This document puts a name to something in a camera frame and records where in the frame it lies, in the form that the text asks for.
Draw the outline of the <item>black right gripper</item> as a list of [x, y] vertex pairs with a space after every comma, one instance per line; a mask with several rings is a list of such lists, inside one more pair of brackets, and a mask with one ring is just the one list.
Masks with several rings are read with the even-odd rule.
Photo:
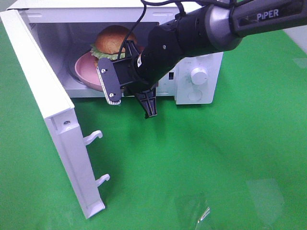
[[128, 60], [129, 83], [127, 88], [136, 97], [145, 117], [154, 117], [156, 110], [156, 84], [158, 82], [158, 54], [154, 51], [142, 51], [133, 40], [125, 40], [121, 44], [117, 60], [121, 59], [125, 48], [125, 59]]

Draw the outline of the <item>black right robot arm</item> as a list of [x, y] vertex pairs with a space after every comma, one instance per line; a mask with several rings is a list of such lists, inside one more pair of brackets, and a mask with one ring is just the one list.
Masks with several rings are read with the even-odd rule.
[[115, 64], [118, 88], [137, 97], [147, 117], [156, 115], [155, 85], [180, 60], [235, 49], [242, 38], [307, 23], [304, 0], [200, 0], [200, 8], [154, 27], [140, 53]]

